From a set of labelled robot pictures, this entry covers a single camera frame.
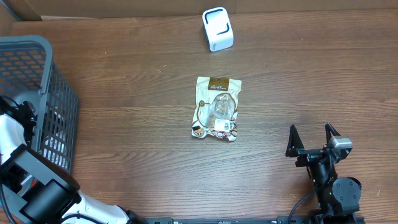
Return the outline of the beige brown snack pouch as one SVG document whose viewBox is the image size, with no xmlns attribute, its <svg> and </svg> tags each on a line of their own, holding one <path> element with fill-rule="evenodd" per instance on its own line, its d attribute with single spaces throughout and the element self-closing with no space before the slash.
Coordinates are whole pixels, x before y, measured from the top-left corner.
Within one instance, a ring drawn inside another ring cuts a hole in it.
<svg viewBox="0 0 398 224">
<path fill-rule="evenodd" d="M 198 77 L 192 119 L 192 136 L 213 136 L 235 141 L 238 135 L 238 95 L 242 81 L 230 78 Z"/>
</svg>

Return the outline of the white barcode scanner box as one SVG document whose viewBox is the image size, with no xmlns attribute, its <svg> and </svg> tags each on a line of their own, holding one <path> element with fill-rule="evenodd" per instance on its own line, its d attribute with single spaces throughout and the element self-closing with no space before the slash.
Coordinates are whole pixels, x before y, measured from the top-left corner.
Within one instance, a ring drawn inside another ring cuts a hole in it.
<svg viewBox="0 0 398 224">
<path fill-rule="evenodd" d="M 234 34 L 225 8 L 214 7 L 206 10 L 202 14 L 202 21 L 211 52 L 233 46 Z"/>
</svg>

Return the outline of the dark grey plastic basket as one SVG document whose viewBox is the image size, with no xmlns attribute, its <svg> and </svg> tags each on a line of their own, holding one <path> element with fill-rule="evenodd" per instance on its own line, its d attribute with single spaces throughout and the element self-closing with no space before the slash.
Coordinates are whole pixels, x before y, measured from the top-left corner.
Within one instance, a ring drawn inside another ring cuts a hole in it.
<svg viewBox="0 0 398 224">
<path fill-rule="evenodd" d="M 38 35 L 1 38 L 1 100 L 27 101 L 36 115 L 31 148 L 72 176 L 78 97 Z"/>
</svg>

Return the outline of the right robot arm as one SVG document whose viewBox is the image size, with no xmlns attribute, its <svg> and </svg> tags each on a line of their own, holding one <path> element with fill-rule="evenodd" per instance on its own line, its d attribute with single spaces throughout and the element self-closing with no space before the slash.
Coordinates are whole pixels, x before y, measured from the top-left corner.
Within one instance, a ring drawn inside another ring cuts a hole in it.
<svg viewBox="0 0 398 224">
<path fill-rule="evenodd" d="M 354 177 L 338 177 L 335 164 L 346 159 L 353 149 L 349 138 L 342 136 L 332 125 L 325 125 L 326 144 L 320 149 L 306 150 L 297 128 L 291 125 L 285 155 L 295 157 L 296 167 L 305 167 L 314 190 L 300 199 L 281 223 L 364 223 L 356 216 L 360 210 L 362 185 Z M 316 196 L 319 208 L 309 211 L 306 217 L 295 216 L 298 207 Z"/>
</svg>

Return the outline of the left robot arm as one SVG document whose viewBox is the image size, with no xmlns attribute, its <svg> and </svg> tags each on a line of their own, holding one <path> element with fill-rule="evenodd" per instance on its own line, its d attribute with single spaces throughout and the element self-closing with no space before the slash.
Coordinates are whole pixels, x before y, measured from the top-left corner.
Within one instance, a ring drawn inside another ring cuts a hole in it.
<svg viewBox="0 0 398 224">
<path fill-rule="evenodd" d="M 144 223 L 131 210 L 80 190 L 60 166 L 31 148 L 36 115 L 24 101 L 1 100 L 1 206 L 11 223 Z"/>
</svg>

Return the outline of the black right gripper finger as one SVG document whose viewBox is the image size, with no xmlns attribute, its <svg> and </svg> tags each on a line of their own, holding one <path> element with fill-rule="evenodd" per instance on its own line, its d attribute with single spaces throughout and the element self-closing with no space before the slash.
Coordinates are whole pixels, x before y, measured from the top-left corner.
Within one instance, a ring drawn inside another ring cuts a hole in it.
<svg viewBox="0 0 398 224">
<path fill-rule="evenodd" d="M 293 124 L 290 126 L 289 141 L 287 144 L 287 149 L 286 149 L 285 155 L 286 156 L 298 156 L 299 151 L 304 151 L 304 150 L 305 150 L 305 148 L 304 148 L 301 138 L 298 134 L 297 128 Z"/>
<path fill-rule="evenodd" d="M 340 133 L 332 126 L 331 123 L 325 125 L 326 141 L 329 142 L 332 137 L 339 136 Z"/>
</svg>

